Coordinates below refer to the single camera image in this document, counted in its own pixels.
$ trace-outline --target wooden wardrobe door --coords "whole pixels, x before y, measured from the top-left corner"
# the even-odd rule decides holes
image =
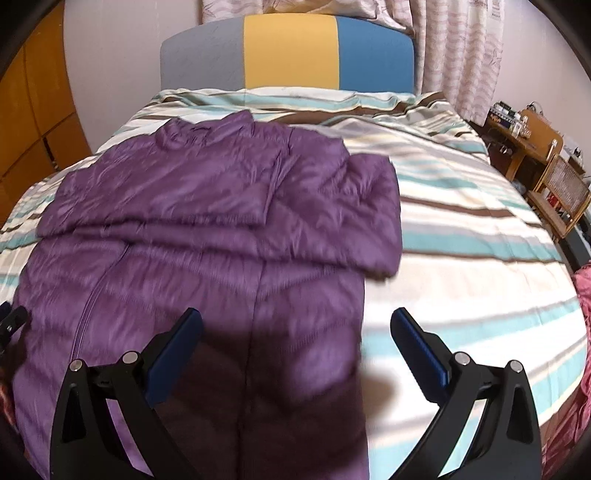
[[[64,2],[59,3],[25,42],[27,80],[41,134],[75,112],[64,55]]]
[[[51,130],[46,139],[53,159],[61,169],[90,155],[90,148],[75,113]]]
[[[39,140],[21,49],[0,79],[0,177]]]
[[[2,183],[8,198],[16,203],[34,183],[55,173],[43,142],[39,140],[6,173]]]
[[[0,181],[0,228],[4,225],[4,222],[8,219],[8,215],[12,212],[13,202],[8,198],[6,190]]]

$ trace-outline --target striped bedding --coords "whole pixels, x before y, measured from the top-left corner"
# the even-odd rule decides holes
[[[0,301],[12,299],[35,227],[68,171],[91,165],[125,138],[154,132],[172,116],[199,122],[245,108],[260,121],[342,137],[351,153],[388,155],[396,167],[400,271],[386,283],[367,281],[365,293],[362,371],[372,479],[392,475],[437,409],[423,398],[389,336],[389,318],[399,306],[452,351],[489,365],[522,361],[540,424],[548,421],[583,375],[586,329],[576,293],[536,215],[440,95],[299,87],[160,92],[96,155],[36,184],[18,202],[0,231]],[[475,406],[445,471],[461,462],[482,406]]]

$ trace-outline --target cable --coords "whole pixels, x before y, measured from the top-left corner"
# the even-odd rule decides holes
[[[533,101],[531,102],[528,106],[527,106],[528,110],[532,110],[535,113],[539,113],[541,116],[544,116],[544,109],[542,108],[542,106],[540,105],[539,102]]]

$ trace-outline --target patterned curtain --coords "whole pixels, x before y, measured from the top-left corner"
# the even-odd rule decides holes
[[[483,124],[501,69],[504,0],[198,0],[201,22],[265,13],[363,18],[414,36],[416,92]]]

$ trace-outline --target purple jacket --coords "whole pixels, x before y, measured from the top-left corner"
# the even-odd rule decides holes
[[[38,235],[13,388],[44,477],[69,362],[140,351],[187,307],[204,341],[158,412],[205,480],[369,477],[363,282],[393,276],[402,243],[387,158],[247,111],[173,119],[70,173]]]

